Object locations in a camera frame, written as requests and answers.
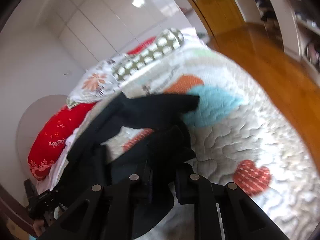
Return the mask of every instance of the wooden floor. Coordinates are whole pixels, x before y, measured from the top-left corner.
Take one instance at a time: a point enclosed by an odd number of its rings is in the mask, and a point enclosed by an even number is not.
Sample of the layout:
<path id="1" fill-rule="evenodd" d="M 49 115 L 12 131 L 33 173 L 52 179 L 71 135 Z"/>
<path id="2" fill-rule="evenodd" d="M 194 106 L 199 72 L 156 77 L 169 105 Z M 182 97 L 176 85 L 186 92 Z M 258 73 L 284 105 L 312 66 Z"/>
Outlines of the wooden floor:
<path id="1" fill-rule="evenodd" d="M 252 27 L 215 38 L 209 46 L 237 62 L 264 88 L 301 135 L 320 170 L 320 89 L 303 67 Z"/>

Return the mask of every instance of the wooden door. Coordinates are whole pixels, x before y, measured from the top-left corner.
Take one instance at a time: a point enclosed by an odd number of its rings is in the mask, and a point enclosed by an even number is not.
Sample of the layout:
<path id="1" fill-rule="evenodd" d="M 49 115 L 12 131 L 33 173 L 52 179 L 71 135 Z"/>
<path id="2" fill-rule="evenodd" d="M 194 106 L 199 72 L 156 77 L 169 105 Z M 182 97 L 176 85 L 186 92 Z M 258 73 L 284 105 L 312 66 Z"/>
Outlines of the wooden door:
<path id="1" fill-rule="evenodd" d="M 16 201 L 0 184 L 0 212 L 3 212 L 17 226 L 29 235 L 36 237 L 33 220 L 28 216 L 27 209 Z"/>
<path id="2" fill-rule="evenodd" d="M 234 0 L 193 0 L 214 35 L 237 29 L 244 20 Z"/>

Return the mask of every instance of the circular bolt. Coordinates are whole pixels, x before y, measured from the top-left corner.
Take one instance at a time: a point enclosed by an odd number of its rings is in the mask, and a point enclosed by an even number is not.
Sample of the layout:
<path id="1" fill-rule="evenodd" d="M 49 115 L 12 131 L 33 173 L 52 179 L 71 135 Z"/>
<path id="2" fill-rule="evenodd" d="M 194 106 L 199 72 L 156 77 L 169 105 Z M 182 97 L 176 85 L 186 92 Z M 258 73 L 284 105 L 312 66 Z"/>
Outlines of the circular bolt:
<path id="1" fill-rule="evenodd" d="M 91 189 L 92 189 L 92 191 L 97 192 L 97 191 L 100 191 L 102 189 L 102 187 L 101 187 L 101 185 L 96 184 L 96 185 L 93 185 Z"/>
<path id="2" fill-rule="evenodd" d="M 193 173 L 193 174 L 190 175 L 190 179 L 198 180 L 198 179 L 200 179 L 200 176 L 198 174 Z"/>
<path id="3" fill-rule="evenodd" d="M 233 182 L 230 182 L 230 183 L 228 183 L 228 188 L 229 189 L 237 189 L 237 184 L 236 183 L 233 183 Z"/>
<path id="4" fill-rule="evenodd" d="M 129 179 L 130 179 L 130 180 L 137 180 L 137 179 L 139 179 L 139 175 L 138 175 L 138 174 L 131 174 L 131 175 L 129 176 Z"/>

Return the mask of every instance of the blanket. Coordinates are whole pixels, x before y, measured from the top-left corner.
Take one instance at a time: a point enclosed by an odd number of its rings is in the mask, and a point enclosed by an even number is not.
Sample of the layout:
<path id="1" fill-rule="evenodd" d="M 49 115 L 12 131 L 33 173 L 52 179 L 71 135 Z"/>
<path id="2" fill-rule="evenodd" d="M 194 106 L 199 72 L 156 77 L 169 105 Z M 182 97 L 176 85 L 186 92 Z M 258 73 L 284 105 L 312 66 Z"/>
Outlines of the blanket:
<path id="1" fill-rule="evenodd" d="M 120 89 L 129 98 L 166 92 L 200 95 L 199 108 L 183 116 L 196 152 L 189 161 L 194 171 L 213 183 L 236 182 L 290 239 L 305 239 L 314 230 L 320 220 L 320 179 L 310 154 L 263 89 L 236 63 L 199 42 L 187 43 L 134 73 Z M 94 107 L 76 137 L 116 96 Z M 124 133 L 130 137 L 130 131 Z M 124 152 L 119 149 L 125 143 L 122 135 L 105 143 L 110 160 Z M 252 177 L 241 175 L 246 169 Z M 193 230 L 193 207 L 175 202 L 140 238 L 193 239 Z"/>

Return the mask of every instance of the white wall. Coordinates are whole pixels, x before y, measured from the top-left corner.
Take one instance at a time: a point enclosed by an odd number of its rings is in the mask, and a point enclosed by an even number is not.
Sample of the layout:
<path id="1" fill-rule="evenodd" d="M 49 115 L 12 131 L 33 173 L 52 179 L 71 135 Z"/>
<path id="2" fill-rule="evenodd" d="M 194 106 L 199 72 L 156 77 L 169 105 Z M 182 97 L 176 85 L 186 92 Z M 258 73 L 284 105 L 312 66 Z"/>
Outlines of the white wall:
<path id="1" fill-rule="evenodd" d="M 188 21 L 190 22 L 190 24 L 196 29 L 197 32 L 208 34 L 206 28 L 204 27 L 197 13 L 193 10 L 188 0 L 174 0 L 174 1 L 180 8 L 184 8 L 185 10 L 190 10 L 185 15 Z"/>
<path id="2" fill-rule="evenodd" d="M 36 18 L 43 2 L 44 0 L 22 0 L 2 29 L 0 33 L 1 42 L 5 42 L 17 33 L 35 27 Z"/>
<path id="3" fill-rule="evenodd" d="M 235 0 L 246 22 L 261 24 L 261 16 L 254 0 Z"/>
<path id="4" fill-rule="evenodd" d="M 191 27 L 174 0 L 60 0 L 47 24 L 83 69 L 165 28 Z"/>
<path id="5" fill-rule="evenodd" d="M 39 98 L 67 95 L 83 74 L 44 26 L 0 45 L 0 183 L 20 203 L 25 196 L 23 181 L 27 176 L 15 147 L 19 120 Z"/>

